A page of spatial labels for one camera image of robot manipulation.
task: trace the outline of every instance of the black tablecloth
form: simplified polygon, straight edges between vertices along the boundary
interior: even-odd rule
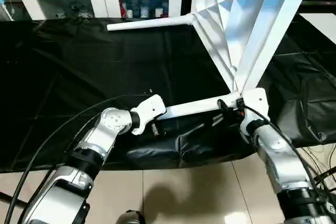
[[[103,100],[117,97],[57,132],[34,169],[58,161],[78,130],[108,106],[130,109],[151,93],[167,106],[229,93],[192,26],[107,32],[106,24],[120,21],[0,23],[0,172],[24,169],[58,126]],[[296,16],[260,81],[271,119],[296,146],[336,141],[335,52],[331,41]],[[121,135],[105,169],[190,167],[253,153],[236,124],[213,124],[217,115],[157,122],[156,137],[151,127],[141,136]]]

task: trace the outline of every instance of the white stand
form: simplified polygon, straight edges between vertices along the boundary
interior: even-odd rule
[[[231,93],[167,108],[159,120],[234,106],[253,90],[302,0],[192,0],[192,12],[174,18],[108,25],[108,31],[193,25]]]
[[[191,24],[231,91],[254,89],[302,0],[193,0],[185,16],[111,24],[108,31]]]

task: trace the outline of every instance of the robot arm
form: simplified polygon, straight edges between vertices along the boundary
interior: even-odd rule
[[[164,114],[166,107],[154,95],[131,111],[105,109],[96,125],[58,168],[28,206],[23,224],[82,224],[90,205],[86,203],[93,181],[108,158],[118,135],[141,134],[146,124]]]
[[[267,121],[246,108],[248,106],[268,119],[264,89],[247,91],[239,99],[234,97],[232,101],[226,102],[230,102],[231,110],[239,110],[244,114],[240,130],[246,139],[251,139],[266,165],[285,215],[285,224],[333,223],[325,204],[328,208],[333,206],[313,190],[299,156]],[[104,110],[95,127],[84,136],[64,166],[57,169],[28,206],[23,224],[84,223],[90,209],[86,199],[116,137],[128,131],[135,135],[141,134],[148,122],[165,112],[166,107],[158,95],[143,101],[131,111],[116,108]]]
[[[268,119],[268,103],[264,89],[243,94],[244,105]],[[241,132],[250,137],[277,195],[285,216],[285,224],[334,223],[334,206],[313,189],[299,156],[287,141],[267,122],[249,109],[244,109]]]

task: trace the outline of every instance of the white stick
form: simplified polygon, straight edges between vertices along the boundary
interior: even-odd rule
[[[0,14],[1,13],[3,13],[3,17],[5,18],[6,21],[14,21],[6,8],[6,5],[0,6]]]
[[[187,14],[180,17],[172,18],[158,18],[149,19],[143,21],[117,23],[107,25],[107,31],[118,31],[118,30],[130,30],[130,29],[141,29],[149,27],[160,27],[160,26],[177,26],[177,25],[191,25],[194,15]]]
[[[236,100],[240,98],[239,92],[232,92],[227,95],[221,95],[220,97],[212,97],[195,102],[189,102],[179,104],[171,107],[167,107],[167,112],[158,117],[158,120],[165,120],[169,118],[176,118],[184,115],[192,115],[196,113],[202,113],[212,110],[218,110],[218,100],[223,100],[229,108],[236,106]]]

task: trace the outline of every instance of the tiled floor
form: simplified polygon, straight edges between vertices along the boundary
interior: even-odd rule
[[[333,145],[311,150],[326,170]],[[312,165],[311,159],[301,151]],[[332,165],[336,163],[336,153]],[[33,172],[20,195],[28,200],[44,172]],[[12,194],[20,173],[1,174],[0,191]],[[263,162],[255,154],[245,159],[190,169],[101,172],[88,202],[88,224],[114,224],[126,210],[140,210],[151,224],[278,224],[283,215]],[[7,205],[0,203],[0,219]],[[16,223],[20,210],[16,209]]]

